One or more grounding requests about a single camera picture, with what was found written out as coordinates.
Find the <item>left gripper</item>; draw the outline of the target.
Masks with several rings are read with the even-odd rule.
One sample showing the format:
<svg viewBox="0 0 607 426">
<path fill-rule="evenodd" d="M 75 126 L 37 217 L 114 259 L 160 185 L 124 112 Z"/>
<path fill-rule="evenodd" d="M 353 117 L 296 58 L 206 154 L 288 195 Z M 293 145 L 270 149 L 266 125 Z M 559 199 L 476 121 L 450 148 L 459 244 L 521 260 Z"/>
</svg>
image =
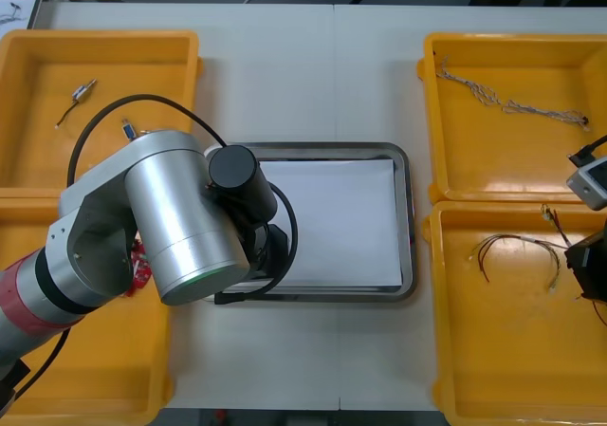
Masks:
<svg viewBox="0 0 607 426">
<path fill-rule="evenodd" d="M 283 273 L 289 245 L 278 226 L 246 227 L 240 231 L 240 241 L 249 263 L 246 279 L 275 279 Z"/>
</svg>

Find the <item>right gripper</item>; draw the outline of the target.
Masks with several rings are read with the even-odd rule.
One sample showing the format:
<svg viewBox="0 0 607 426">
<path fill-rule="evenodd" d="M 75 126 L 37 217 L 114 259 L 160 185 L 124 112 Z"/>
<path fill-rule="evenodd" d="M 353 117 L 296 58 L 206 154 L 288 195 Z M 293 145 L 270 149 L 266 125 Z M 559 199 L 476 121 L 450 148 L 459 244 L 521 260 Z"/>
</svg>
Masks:
<svg viewBox="0 0 607 426">
<path fill-rule="evenodd" d="M 606 302 L 606 238 L 594 233 L 565 251 L 569 267 L 587 300 Z"/>
</svg>

